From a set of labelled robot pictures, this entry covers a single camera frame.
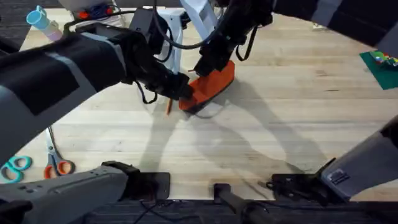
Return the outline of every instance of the light wood surface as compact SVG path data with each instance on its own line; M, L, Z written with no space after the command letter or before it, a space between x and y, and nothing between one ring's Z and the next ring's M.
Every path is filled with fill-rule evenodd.
M70 20L63 9L47 12L61 26ZM247 62L233 57L236 80L199 116L188 117L177 103L166 116L166 99L144 106L136 86L119 84L54 124L58 150L77 172L108 160L170 172L170 198L209 199L212 185L226 182L244 198L272 199L258 180L315 172L397 114L398 91L383 91L358 56L369 47L314 32L309 22L278 15L274 21L257 33ZM191 24L184 36L184 44L199 41ZM22 48L48 42L31 29ZM198 50L183 51L182 71L199 57ZM34 160L25 181L42 179L44 134L19 154ZM398 200L397 188L391 182L354 199Z

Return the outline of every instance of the cup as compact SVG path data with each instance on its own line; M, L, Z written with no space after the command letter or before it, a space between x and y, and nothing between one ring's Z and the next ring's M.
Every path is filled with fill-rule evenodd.
M26 22L40 30L48 27L50 24L47 13L42 6L36 6L36 10L33 10L26 16Z
M58 24L55 21L51 21L47 27L41 29L40 31L42 31L45 35L53 34L56 31L59 31Z

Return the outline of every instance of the metal bracket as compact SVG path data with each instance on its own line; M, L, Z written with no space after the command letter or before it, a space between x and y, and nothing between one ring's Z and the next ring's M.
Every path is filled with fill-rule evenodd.
M272 190L276 200L306 200L318 202L322 206L344 203L345 201L320 179L322 171L334 160L324 165L316 174L274 174L270 182L258 184Z

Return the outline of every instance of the green cutting mat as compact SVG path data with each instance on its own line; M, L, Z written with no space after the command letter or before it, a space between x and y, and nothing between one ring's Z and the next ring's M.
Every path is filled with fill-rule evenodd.
M369 52L361 53L360 56L383 90L398 87L398 67L377 64Z

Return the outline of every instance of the black floor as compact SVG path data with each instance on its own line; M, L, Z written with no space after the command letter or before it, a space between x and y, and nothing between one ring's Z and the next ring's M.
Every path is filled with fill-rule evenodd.
M117 0L116 2L120 7L139 7L152 4L152 0ZM0 16L2 18L0 36L11 39L18 46L21 46L30 27L25 21L25 16L38 4L47 8L61 7L57 0L0 0ZM179 6L179 3L178 0L159 0L159 5L175 7ZM209 201L178 201L171 205L169 203L159 205L154 210L170 218L180 218L186 215L199 215L201 217L201 219L182 220L181 223L240 223L240 219L234 216L228 207L212 205ZM278 203L278 205L283 206L283 208L267 206L270 216L284 219L287 223L398 223L398 204L396 203L350 203L344 207L328 208L337 208L333 211L320 211L320 207L316 204L302 205L285 202ZM292 208L302 206L305 206L307 210ZM79 223L134 223L144 211L139 202L119 202L96 209L87 214L84 219L79 220ZM168 223L168 221L148 213L140 223Z

